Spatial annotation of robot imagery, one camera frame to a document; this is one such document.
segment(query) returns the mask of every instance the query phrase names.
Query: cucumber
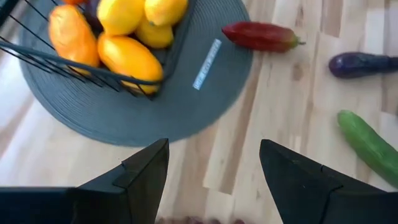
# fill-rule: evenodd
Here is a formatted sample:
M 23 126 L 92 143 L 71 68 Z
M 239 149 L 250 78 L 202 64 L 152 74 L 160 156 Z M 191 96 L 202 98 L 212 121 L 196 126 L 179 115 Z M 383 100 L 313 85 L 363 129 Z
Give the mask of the cucumber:
M 358 157 L 398 188 L 398 152 L 352 111 L 340 111 L 337 120 L 346 141 Z

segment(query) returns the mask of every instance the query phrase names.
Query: lemon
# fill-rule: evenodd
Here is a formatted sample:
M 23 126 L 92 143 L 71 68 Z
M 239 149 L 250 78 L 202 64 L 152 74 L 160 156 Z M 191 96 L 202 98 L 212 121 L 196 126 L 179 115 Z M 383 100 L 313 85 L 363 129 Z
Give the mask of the lemon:
M 154 49 L 165 48 L 174 40 L 172 26 L 152 25 L 145 16 L 136 29 L 136 36 L 142 43 Z
M 144 16 L 144 0 L 101 0 L 97 15 L 105 34 L 128 35 Z
M 146 0 L 145 14 L 156 26 L 172 26 L 178 23 L 187 10 L 188 0 Z

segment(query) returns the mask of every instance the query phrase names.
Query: round placemat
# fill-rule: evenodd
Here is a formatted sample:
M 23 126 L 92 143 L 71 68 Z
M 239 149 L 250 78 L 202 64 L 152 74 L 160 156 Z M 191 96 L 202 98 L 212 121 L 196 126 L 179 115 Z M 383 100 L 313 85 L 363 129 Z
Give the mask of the round placemat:
M 54 5 L 34 1 L 48 15 Z M 159 138 L 187 138 L 215 122 L 236 100 L 252 64 L 252 52 L 236 47 L 221 28 L 249 20 L 241 0 L 198 0 L 174 74 L 154 101 L 93 83 L 46 73 L 21 61 L 30 89 L 56 119 L 89 138 L 123 146 L 146 146 Z M 23 23 L 49 42 L 47 21 L 29 9 Z M 199 90 L 193 83 L 215 41 L 221 47 Z M 20 44 L 56 54 L 23 29 Z

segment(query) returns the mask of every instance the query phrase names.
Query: eggplant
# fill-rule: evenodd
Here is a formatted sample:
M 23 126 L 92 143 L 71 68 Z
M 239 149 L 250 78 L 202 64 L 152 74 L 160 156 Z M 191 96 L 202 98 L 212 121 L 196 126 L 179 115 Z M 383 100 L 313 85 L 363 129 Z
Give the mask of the eggplant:
M 347 52 L 334 56 L 329 61 L 329 70 L 334 76 L 345 79 L 391 73 L 398 71 L 398 57 Z
M 85 3 L 85 10 L 83 13 L 86 17 L 87 22 L 91 26 L 91 29 L 97 32 L 104 31 L 104 28 L 97 17 L 97 7 L 100 1 L 101 0 L 88 0 Z

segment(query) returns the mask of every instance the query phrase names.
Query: black wire basket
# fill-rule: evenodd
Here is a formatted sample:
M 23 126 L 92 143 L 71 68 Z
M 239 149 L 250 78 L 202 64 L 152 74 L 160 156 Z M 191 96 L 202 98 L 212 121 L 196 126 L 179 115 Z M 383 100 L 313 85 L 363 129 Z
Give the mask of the black wire basket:
M 180 56 L 180 50 L 182 48 L 185 35 L 188 30 L 188 25 L 190 23 L 192 14 L 190 12 L 193 11 L 193 4 L 196 1 L 188 2 L 187 13 L 184 15 L 182 21 L 176 27 L 174 27 L 173 44 L 167 49 L 163 50 L 154 50 L 149 48 L 161 63 L 164 71 L 164 79 L 156 82 L 149 82 L 136 79 L 134 77 L 127 77 L 125 75 L 113 73 L 104 65 L 102 65 L 100 68 L 95 68 L 58 57 L 48 38 L 41 37 L 36 30 L 31 29 L 29 26 L 27 26 L 27 24 L 24 23 L 24 19 L 13 15 L 13 12 L 16 10 L 16 8 L 18 8 L 21 4 L 24 4 L 24 6 L 21 6 L 24 7 L 24 16 L 29 16 L 29 14 L 26 13 L 28 11 L 30 13 L 35 13 L 38 15 L 37 17 L 42 19 L 40 22 L 43 22 L 45 25 L 47 25 L 50 11 L 55 6 L 63 4 L 62 0 L 0 0 L 0 49 L 17 57 L 21 61 L 28 63 L 29 65 L 43 70 L 45 73 L 57 74 L 66 78 L 74 78 L 85 83 L 86 85 L 97 85 L 103 88 L 113 89 L 117 92 L 128 91 L 133 96 L 144 96 L 152 100 L 157 94 L 159 94 L 161 89 L 157 93 L 147 94 L 142 89 L 141 85 L 161 86 L 173 74 Z M 36 7 L 37 4 L 47 4 L 46 6 L 51 4 L 51 6 L 46 7 L 47 10 L 42 10 Z M 84 13 L 84 4 L 79 7 Z M 7 31 L 4 30 L 7 23 L 16 23 L 19 26 L 19 29 L 24 29 L 31 34 L 33 40 L 31 40 L 29 44 L 12 43 L 7 36 Z M 41 42 L 42 44 L 46 45 L 46 47 L 49 48 L 49 51 L 52 51 L 52 54 L 49 54 L 48 51 L 39 51 L 35 49 L 34 45 L 37 44 L 37 42 Z M 91 75 L 82 75 L 72 67 L 86 70 L 90 72 Z M 137 86 L 137 88 L 131 88 L 128 85 L 125 85 L 124 83 L 126 82 Z

